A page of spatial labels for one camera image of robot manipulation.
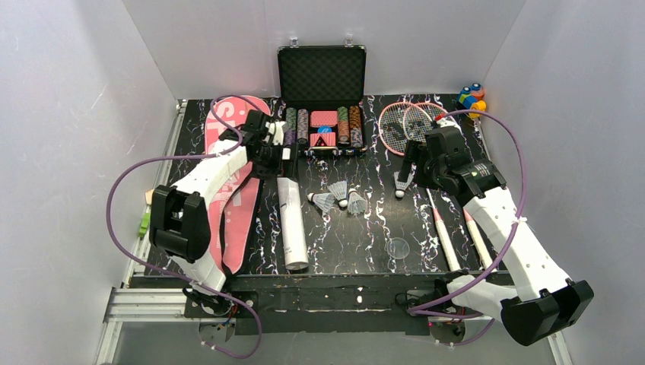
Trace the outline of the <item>white shuttlecock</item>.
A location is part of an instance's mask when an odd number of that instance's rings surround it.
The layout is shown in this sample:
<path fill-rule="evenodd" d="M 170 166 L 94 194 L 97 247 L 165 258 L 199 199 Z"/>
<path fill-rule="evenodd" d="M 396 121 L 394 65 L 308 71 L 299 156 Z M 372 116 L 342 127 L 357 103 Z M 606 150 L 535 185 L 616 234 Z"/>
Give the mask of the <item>white shuttlecock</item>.
<path fill-rule="evenodd" d="M 368 208 L 367 200 L 358 193 L 356 189 L 348 190 L 348 207 L 350 214 L 358 215 L 364 213 Z"/>
<path fill-rule="evenodd" d="M 307 200 L 313 203 L 322 213 L 328 213 L 334 203 L 335 196 L 332 193 L 309 193 Z"/>
<path fill-rule="evenodd" d="M 346 180 L 328 184 L 327 189 L 333 194 L 340 208 L 348 206 L 348 183 Z"/>
<path fill-rule="evenodd" d="M 414 179 L 414 174 L 413 172 L 404 174 L 400 171 L 396 171 L 394 172 L 393 177 L 395 183 L 395 197 L 398 200 L 403 199 L 405 192 Z"/>

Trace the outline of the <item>white shuttlecock tube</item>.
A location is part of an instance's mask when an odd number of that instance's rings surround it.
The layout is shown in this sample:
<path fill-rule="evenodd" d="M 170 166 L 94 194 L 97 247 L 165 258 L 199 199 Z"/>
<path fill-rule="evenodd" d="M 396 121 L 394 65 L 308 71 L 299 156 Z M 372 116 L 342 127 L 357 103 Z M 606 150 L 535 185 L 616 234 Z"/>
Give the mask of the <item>white shuttlecock tube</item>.
<path fill-rule="evenodd" d="M 301 271 L 309 266 L 309 257 L 303 226 L 299 185 L 296 181 L 287 177 L 278 177 L 276 181 L 284 265 L 288 271 Z"/>

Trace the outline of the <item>clear plastic tube lid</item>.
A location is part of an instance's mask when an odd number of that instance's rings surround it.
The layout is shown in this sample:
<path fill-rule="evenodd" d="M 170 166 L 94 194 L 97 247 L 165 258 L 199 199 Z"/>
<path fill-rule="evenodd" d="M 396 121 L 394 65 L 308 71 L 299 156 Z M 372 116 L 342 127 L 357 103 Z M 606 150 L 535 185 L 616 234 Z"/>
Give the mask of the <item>clear plastic tube lid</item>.
<path fill-rule="evenodd" d="M 401 237 L 391 238 L 385 245 L 386 252 L 391 259 L 403 260 L 411 252 L 409 243 Z"/>

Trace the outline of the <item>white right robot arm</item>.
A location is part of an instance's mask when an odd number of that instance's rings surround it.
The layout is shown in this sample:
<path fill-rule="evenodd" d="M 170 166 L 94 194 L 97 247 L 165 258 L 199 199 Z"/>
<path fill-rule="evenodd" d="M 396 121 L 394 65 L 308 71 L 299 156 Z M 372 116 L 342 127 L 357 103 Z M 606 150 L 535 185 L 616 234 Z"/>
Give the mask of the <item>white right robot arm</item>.
<path fill-rule="evenodd" d="M 511 338 L 529 346 L 575 324 L 595 293 L 575 281 L 545 251 L 520 214 L 505 179 L 488 159 L 472 160 L 455 127 L 433 129 L 408 141 L 402 172 L 414 183 L 454 195 L 494 246 L 497 257 L 475 276 L 464 270 L 437 281 L 441 297 L 409 308 L 431 316 L 448 303 L 501 322 Z"/>

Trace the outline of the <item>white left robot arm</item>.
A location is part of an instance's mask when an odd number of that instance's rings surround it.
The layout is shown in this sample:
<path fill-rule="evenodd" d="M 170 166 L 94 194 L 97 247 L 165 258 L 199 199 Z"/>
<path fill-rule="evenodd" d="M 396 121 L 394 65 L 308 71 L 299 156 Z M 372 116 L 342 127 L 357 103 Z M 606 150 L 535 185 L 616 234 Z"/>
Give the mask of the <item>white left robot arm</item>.
<path fill-rule="evenodd" d="M 212 200 L 246 166 L 252 167 L 253 177 L 285 177 L 297 153 L 296 145 L 284 144 L 286 131 L 285 121 L 250 110 L 241 126 L 224 126 L 208 154 L 187 175 L 154 189 L 149 240 L 178 264 L 198 292 L 212 295 L 227 279 L 225 265 L 210 252 Z"/>

